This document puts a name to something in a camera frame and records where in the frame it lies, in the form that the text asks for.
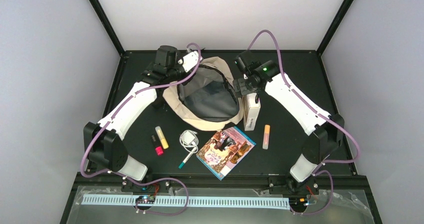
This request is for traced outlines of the coffee cover white book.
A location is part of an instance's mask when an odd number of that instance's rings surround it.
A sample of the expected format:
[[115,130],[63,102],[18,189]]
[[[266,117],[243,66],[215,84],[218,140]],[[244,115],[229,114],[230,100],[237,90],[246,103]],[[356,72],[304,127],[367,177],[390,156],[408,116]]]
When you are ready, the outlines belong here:
[[251,93],[242,97],[242,103],[244,130],[253,131],[260,113],[261,102],[256,93]]

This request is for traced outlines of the cream canvas backpack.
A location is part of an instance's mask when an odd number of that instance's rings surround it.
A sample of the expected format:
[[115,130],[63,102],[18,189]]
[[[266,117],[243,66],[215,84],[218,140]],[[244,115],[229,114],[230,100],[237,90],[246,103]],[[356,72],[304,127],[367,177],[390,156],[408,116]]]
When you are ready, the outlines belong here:
[[184,122],[200,131],[219,131],[243,119],[243,102],[236,96],[227,62],[218,57],[201,61],[185,83],[167,87],[163,98]]

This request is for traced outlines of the colourful blue children's book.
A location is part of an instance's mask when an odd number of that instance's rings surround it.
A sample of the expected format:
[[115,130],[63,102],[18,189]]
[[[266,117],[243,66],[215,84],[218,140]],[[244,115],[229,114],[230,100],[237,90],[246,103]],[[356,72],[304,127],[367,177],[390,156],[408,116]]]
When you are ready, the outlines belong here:
[[230,127],[216,132],[196,157],[215,177],[223,180],[255,146],[238,127]]

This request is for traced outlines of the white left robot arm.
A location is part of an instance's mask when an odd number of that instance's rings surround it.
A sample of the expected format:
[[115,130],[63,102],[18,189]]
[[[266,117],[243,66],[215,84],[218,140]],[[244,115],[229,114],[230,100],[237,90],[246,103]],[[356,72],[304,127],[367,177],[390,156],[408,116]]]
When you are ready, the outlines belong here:
[[81,175],[91,178],[115,173],[127,180],[142,181],[148,168],[129,154],[123,140],[140,114],[158,99],[160,90],[187,82],[195,75],[202,59],[202,51],[196,43],[188,44],[184,55],[173,46],[160,46],[154,61],[124,99],[101,120],[84,126]]

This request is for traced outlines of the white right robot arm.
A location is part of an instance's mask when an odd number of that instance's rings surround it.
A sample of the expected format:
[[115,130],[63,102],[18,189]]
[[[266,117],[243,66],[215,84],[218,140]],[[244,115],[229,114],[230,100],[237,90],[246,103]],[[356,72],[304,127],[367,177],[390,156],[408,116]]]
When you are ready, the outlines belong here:
[[316,105],[274,61],[261,62],[246,50],[236,56],[234,63],[243,74],[233,81],[238,97],[254,94],[257,101],[258,94],[266,93],[294,117],[307,135],[299,158],[289,170],[290,176],[284,180],[290,193],[299,193],[305,187],[305,180],[341,146],[344,119]]

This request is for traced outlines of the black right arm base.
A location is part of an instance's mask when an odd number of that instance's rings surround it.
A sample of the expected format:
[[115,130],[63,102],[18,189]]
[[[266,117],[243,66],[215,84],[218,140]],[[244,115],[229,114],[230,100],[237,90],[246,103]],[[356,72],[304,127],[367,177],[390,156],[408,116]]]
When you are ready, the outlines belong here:
[[268,178],[268,189],[271,194],[290,197],[318,195],[319,189],[316,186],[314,177],[308,177],[303,182],[296,181],[291,175],[275,175]]

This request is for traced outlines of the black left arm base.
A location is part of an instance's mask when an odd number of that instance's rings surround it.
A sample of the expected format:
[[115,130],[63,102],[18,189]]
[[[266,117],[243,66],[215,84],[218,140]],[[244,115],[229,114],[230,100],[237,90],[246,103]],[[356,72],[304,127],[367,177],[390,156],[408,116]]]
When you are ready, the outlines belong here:
[[[155,181],[157,179],[162,178],[170,178],[170,175],[159,175],[159,174],[147,174],[143,180],[141,181],[135,181],[138,183],[146,184],[150,183],[152,181]],[[168,191],[169,187],[166,185],[168,180],[161,180],[149,185],[137,185],[134,182],[130,181],[129,178],[126,179],[119,179],[121,191],[125,193],[133,193],[133,194],[154,194],[155,192],[158,193],[165,193]]]

